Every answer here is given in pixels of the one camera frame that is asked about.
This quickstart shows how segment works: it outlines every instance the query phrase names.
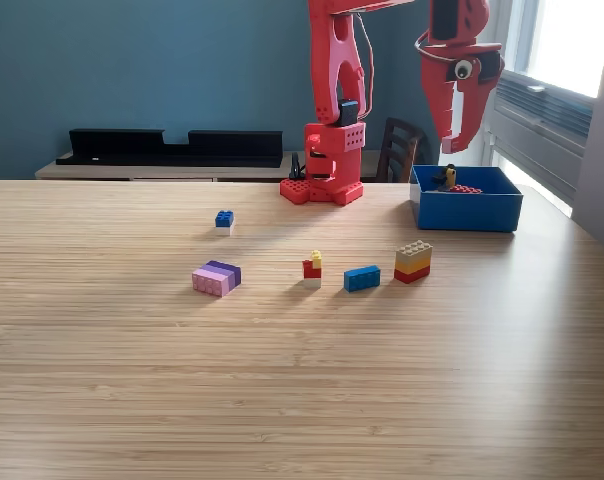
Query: wire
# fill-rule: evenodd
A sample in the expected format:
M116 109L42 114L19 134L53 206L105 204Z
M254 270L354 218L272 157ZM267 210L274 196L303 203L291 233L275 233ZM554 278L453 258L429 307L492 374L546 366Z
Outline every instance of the wire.
M421 55L427 56L427 57L432 58L433 60L437 60L439 62L453 63L453 62L457 61L453 58L440 57L438 55L434 55L431 52L427 52L426 50L424 50L422 48L422 42L424 42L424 40L426 40L426 38L428 36L429 36L429 30L427 30L422 35L420 35L420 38L418 38L415 42L415 48Z
M356 14L358 20L360 20L360 27L362 28L362 33L364 34L364 38L366 39L366 43L369 46L369 71L371 72L371 79L369 80L369 93L367 99L367 108L366 111L358 117L358 120L364 120L369 116L371 111L373 110L373 80L375 78L375 65L373 63L373 46L371 45L371 40L369 39L368 34L366 33L366 27L364 26L364 20L362 20L362 15L360 13Z

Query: blue lego brick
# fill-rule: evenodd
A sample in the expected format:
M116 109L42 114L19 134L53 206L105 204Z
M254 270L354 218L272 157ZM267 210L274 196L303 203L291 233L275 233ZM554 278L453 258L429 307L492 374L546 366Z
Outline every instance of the blue lego brick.
M233 225L233 212L221 211L218 213L218 216L215 218L216 227L229 228L231 225Z
M234 265L229 265L228 263L216 262L215 260L211 260L207 265L211 265L212 267L223 268L224 270L229 270L235 273L235 283L236 286L242 283L242 269L240 267L236 267Z
M380 286L380 268L373 265L371 267L359 268L344 272L344 288L347 292L357 292L367 288Z

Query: robotic arm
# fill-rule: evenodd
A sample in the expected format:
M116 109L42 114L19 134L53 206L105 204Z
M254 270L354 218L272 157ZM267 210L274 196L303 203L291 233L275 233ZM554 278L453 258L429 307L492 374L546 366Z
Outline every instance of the robotic arm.
M308 0L311 16L311 77L319 123L305 130L305 180L284 180L280 193L294 203L346 205L362 196L361 153L371 110L364 69L355 43L360 14L413 0ZM422 87L444 153L468 148L477 134L489 94L504 69L500 44L477 44L489 20L487 0L431 0L429 29L415 46L422 56ZM338 99L338 83L345 100ZM464 94L462 126L453 132L455 85Z
M354 14L413 0L309 0L312 28L312 79L318 120L337 122L337 83L344 97L366 112L364 70L354 35ZM422 55L422 87L431 106L444 153L465 150L480 128L489 93L504 68L500 44L478 45L489 21L487 0L431 0L431 26L416 42ZM422 47L425 40L429 46ZM453 92L464 93L462 129L451 130Z

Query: googly eye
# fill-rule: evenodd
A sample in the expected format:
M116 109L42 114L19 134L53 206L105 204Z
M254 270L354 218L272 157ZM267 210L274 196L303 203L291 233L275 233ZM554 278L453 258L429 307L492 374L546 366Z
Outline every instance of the googly eye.
M460 60L455 65L455 76L458 80L466 80L473 73L473 64L468 60Z

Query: red robot base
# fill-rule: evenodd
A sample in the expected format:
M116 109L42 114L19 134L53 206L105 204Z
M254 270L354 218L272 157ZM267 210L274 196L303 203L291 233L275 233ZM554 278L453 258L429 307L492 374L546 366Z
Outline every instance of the red robot base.
M366 124L334 127L312 123L305 129L306 178L284 180L280 194L296 205L347 205L364 194L360 181Z

